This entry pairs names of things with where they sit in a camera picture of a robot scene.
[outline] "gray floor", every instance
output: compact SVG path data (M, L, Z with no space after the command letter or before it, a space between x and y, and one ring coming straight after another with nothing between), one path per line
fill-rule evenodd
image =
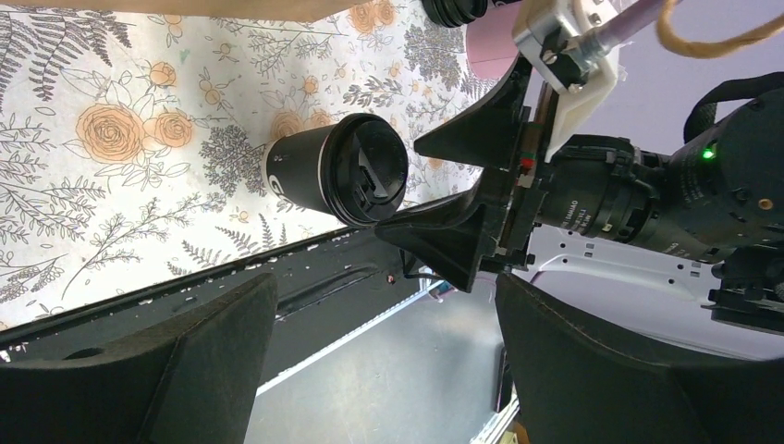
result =
M246 443L468 443L492 418L492 285L423 297L256 398Z

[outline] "cup lid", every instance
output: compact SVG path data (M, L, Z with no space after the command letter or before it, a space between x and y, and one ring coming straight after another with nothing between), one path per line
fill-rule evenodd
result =
M344 122L327 141L332 162L324 167L332 171L324 176L332 183L325 188L333 192L326 200L343 223L370 227L394 215L403 202L409 158L403 140L382 118L353 115Z

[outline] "rope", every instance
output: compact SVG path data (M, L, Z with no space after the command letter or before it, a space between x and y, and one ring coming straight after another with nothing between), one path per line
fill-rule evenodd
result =
M744 32L722 42L690 42L680 38L672 29L670 17L678 4L678 0L665 0L659 20L656 23L656 34L659 42L669 52L690 58L720 58L734 53L746 46L760 43L784 30L784 14L768 21L766 24Z

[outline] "floral tablecloth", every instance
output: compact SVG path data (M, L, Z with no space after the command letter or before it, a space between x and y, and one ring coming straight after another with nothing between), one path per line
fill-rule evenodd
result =
M352 112L412 141L491 87L419 0L321 22L0 6L0 329L339 228L265 144ZM410 152L404 205L478 169Z

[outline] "red light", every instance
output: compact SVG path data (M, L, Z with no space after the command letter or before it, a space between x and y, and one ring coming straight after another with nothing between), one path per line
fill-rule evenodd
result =
M529 170L533 169L533 166L536 165L536 161L528 157L523 157L520 160L520 165L522 169Z

